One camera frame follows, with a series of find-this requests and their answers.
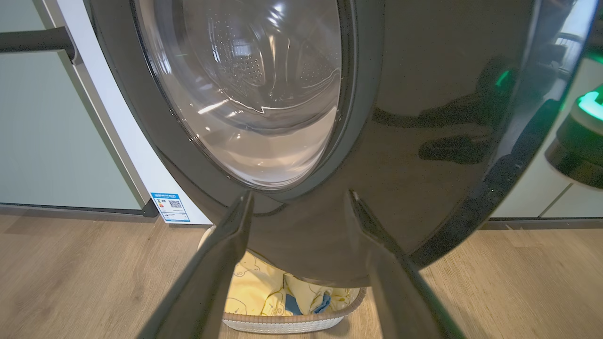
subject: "washing machine door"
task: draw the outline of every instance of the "washing machine door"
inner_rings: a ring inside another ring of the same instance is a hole
[[[218,223],[252,189],[248,248],[300,279],[344,287],[368,284],[346,234],[346,192],[419,266],[457,246],[541,145],[596,7],[91,3],[122,93],[187,195]]]

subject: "brown basket rim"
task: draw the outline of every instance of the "brown basket rim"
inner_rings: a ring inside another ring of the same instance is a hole
[[[289,323],[306,323],[306,322],[319,322],[320,320],[328,320],[334,318],[344,317],[352,313],[364,300],[367,294],[366,287],[362,287],[358,292],[358,297],[348,306],[335,312],[309,314],[309,315],[292,315],[283,317],[266,317],[264,315],[245,315],[224,312],[223,320],[230,320],[233,322],[243,323],[263,323],[263,324],[289,324]]]

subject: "laundry basket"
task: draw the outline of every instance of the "laundry basket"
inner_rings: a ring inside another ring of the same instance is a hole
[[[360,306],[366,293],[366,288],[361,288],[358,296],[349,306],[335,312],[289,317],[264,317],[225,312],[222,321],[226,326],[243,332],[293,334],[320,331],[337,325],[346,315],[352,313]]]

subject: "qr code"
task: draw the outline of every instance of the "qr code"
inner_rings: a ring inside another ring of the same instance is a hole
[[[180,204],[180,202],[178,200],[169,200],[169,205],[172,208],[182,208],[182,205]]]

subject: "blue and white sticker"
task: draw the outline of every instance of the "blue and white sticker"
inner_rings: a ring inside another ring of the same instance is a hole
[[[153,201],[166,223],[190,223],[178,194],[151,193]]]

